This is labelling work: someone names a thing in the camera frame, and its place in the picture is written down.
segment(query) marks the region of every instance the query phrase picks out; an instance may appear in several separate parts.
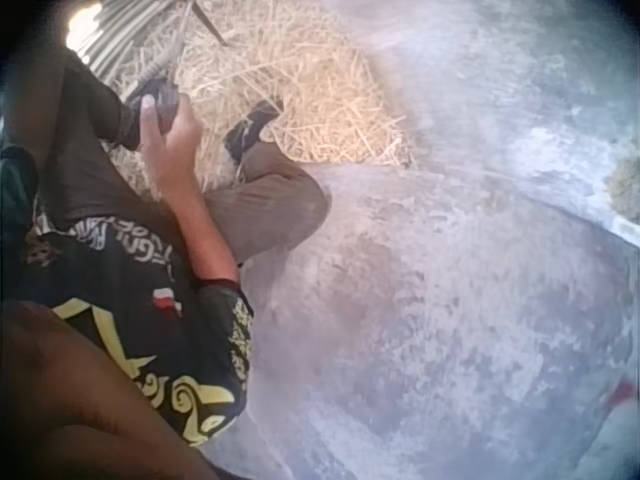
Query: hay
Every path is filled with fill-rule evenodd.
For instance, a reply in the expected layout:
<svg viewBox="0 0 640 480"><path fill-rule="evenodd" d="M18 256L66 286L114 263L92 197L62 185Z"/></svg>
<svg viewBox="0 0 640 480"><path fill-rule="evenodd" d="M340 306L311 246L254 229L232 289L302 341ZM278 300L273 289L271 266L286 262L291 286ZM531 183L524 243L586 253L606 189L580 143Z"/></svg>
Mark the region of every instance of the hay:
<svg viewBox="0 0 640 480"><path fill-rule="evenodd" d="M336 19L304 0L218 0L203 9L230 47L224 48L191 16L177 83L188 93L205 126L197 174L203 187L228 183L229 162L221 157L227 131L259 100L280 97L284 112L265 129L300 162L410 163L401 130L367 61ZM135 81L168 45L180 8L167 12L121 67L114 88ZM117 165L138 190L145 189L139 165L118 153Z"/></svg>

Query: concrete floor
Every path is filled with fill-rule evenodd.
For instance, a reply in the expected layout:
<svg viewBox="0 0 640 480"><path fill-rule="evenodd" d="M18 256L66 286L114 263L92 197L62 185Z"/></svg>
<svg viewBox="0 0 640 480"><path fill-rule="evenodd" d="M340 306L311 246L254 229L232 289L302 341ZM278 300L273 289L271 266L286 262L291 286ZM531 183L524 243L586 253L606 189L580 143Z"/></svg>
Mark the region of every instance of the concrete floor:
<svg viewBox="0 0 640 480"><path fill-rule="evenodd" d="M245 266L256 479L627 480L640 466L638 44L605 2L327 0L415 164L313 166L317 234Z"/></svg>

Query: yellow graphic print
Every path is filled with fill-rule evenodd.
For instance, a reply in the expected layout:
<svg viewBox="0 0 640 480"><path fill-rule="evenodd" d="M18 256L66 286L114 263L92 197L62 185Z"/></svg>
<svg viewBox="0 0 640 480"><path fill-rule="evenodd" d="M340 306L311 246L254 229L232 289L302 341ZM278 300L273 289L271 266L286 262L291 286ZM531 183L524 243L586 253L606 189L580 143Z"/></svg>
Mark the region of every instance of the yellow graphic print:
<svg viewBox="0 0 640 480"><path fill-rule="evenodd" d="M144 381L139 378L142 375L142 368L152 363L156 356L127 358L116 330L113 315L110 312L77 298L53 309L56 315L63 320L73 318L87 310L91 311L94 324L111 358L135 382L144 396L149 399L151 405L154 408L159 408L165 401L169 377L147 373ZM226 417L221 415L210 415L200 421L199 407L233 404L234 402L235 398L229 390L223 387L200 385L192 377L186 375L171 383L171 407L176 412L187 415L182 435L192 446L201 445L211 438L212 432L226 420Z"/></svg>
<svg viewBox="0 0 640 480"><path fill-rule="evenodd" d="M231 350L231 362L237 377L240 379L242 390L246 392L249 379L249 360L251 358L251 339L248 335L251 329L251 313L249 313L245 303L237 299L236 305L233 307L233 314L236 321L233 322L233 332L229 341L236 348Z"/></svg>

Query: hand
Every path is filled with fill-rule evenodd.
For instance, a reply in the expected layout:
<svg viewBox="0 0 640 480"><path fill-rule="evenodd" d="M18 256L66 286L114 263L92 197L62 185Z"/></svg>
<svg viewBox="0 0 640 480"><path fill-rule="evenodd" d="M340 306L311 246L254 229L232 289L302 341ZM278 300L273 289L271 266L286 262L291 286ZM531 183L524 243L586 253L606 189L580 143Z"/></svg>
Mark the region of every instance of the hand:
<svg viewBox="0 0 640 480"><path fill-rule="evenodd" d="M191 101L180 95L178 113L165 137L160 134L155 100L142 99L140 110L140 152L151 180L169 206L198 192L194 167L202 138L202 125L195 118Z"/></svg>

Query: trousers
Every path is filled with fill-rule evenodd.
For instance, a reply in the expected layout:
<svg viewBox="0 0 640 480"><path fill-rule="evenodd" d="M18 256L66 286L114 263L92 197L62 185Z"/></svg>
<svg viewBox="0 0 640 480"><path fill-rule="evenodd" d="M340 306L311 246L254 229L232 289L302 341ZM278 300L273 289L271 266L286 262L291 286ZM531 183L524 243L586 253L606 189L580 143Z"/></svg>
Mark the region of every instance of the trousers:
<svg viewBox="0 0 640 480"><path fill-rule="evenodd" d="M144 200L111 162L102 141L133 150L134 112L68 52L55 139L40 181L40 199L58 228L114 215L154 231L185 253L177 222ZM293 248L324 221L328 201L316 181L275 144L256 143L241 162L244 183L204 192L213 222L238 263L274 247Z"/></svg>

